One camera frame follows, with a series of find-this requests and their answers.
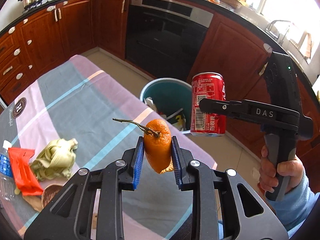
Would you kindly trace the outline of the person's right hand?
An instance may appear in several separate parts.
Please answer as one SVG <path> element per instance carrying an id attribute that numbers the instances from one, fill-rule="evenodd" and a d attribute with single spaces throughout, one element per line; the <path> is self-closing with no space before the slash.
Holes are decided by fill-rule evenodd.
<path id="1" fill-rule="evenodd" d="M 301 160 L 295 156 L 293 160 L 285 161 L 274 166 L 268 157 L 268 149 L 266 145 L 261 149 L 261 167 L 259 170 L 260 187 L 264 191 L 274 192 L 275 187 L 278 186 L 279 181 L 276 178 L 276 174 L 281 176 L 289 176 L 289 183 L 286 189 L 286 193 L 294 189 L 301 182 L 304 174 L 304 166 Z"/>

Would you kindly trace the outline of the light blue sleeve forearm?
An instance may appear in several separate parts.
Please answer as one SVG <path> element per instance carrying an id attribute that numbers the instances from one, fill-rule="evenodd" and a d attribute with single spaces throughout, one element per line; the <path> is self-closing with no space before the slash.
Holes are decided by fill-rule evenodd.
<path id="1" fill-rule="evenodd" d="M 302 226 L 318 198 L 319 192 L 313 193 L 311 191 L 309 179 L 305 171 L 303 171 L 301 182 L 290 192 L 286 193 L 282 201 L 275 202 L 268 200 L 268 203 L 274 209 L 276 216 L 291 238 Z"/>

